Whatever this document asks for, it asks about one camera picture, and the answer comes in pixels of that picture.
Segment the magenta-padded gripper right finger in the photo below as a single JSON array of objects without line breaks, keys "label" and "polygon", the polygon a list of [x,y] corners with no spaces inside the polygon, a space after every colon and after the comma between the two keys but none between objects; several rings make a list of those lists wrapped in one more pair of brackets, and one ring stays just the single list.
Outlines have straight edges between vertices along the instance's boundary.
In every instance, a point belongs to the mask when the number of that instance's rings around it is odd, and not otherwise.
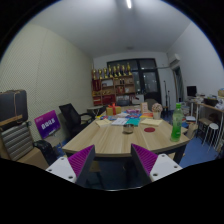
[{"label": "magenta-padded gripper right finger", "polygon": [[155,182],[182,169],[166,154],[156,155],[136,144],[131,145],[131,155],[143,185]]}]

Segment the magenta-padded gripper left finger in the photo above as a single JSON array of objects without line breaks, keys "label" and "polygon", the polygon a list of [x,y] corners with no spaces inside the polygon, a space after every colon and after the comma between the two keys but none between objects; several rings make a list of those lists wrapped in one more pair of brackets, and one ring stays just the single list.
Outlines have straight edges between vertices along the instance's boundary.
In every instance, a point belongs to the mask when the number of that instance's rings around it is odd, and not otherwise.
[{"label": "magenta-padded gripper left finger", "polygon": [[95,146],[88,146],[69,158],[60,157],[46,171],[84,187],[95,157]]}]

